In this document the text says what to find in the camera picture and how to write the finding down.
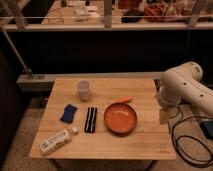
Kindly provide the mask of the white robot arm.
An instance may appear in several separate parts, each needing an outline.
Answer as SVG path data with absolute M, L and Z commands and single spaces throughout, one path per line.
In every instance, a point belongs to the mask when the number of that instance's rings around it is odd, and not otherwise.
M 213 90 L 200 83 L 203 70 L 196 62 L 186 62 L 167 69 L 161 77 L 156 98 L 160 105 L 159 122 L 166 124 L 169 109 L 186 100 L 213 117 Z

